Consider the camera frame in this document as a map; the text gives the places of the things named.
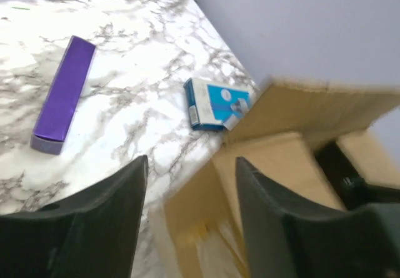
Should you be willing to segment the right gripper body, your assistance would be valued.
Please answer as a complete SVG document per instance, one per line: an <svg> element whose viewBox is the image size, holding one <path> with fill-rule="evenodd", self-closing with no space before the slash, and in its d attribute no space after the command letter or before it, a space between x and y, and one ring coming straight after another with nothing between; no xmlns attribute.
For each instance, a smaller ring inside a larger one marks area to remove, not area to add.
<svg viewBox="0 0 400 278"><path fill-rule="evenodd" d="M399 189L370 184L335 142L326 144L314 157L347 210L369 203L398 203Z"/></svg>

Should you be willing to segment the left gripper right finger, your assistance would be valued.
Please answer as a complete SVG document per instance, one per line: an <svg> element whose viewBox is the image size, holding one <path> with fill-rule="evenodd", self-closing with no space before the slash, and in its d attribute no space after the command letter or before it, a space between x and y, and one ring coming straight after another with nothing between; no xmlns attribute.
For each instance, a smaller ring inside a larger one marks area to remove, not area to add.
<svg viewBox="0 0 400 278"><path fill-rule="evenodd" d="M398 277L399 205L339 211L266 177L243 157L236 185L251 277Z"/></svg>

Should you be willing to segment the brown cardboard express box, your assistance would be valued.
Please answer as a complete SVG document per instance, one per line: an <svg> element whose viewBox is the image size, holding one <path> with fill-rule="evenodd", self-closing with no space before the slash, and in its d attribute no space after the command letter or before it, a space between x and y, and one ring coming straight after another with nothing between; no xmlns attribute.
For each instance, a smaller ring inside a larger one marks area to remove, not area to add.
<svg viewBox="0 0 400 278"><path fill-rule="evenodd" d="M399 170L368 131L398 106L398 86L273 80L224 135L221 148L165 201L169 234L159 253L167 275L251 277L236 185L239 157L310 201L353 211L345 208L314 157L335 142L368 183L399 189Z"/></svg>

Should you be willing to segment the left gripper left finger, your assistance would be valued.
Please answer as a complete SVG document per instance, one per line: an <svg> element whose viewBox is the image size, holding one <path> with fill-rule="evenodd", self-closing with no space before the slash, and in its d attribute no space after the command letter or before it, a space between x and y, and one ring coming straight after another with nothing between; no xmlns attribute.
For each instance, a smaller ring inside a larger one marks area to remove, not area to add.
<svg viewBox="0 0 400 278"><path fill-rule="evenodd" d="M1 277L130 277L148 157L34 212L1 216Z"/></svg>

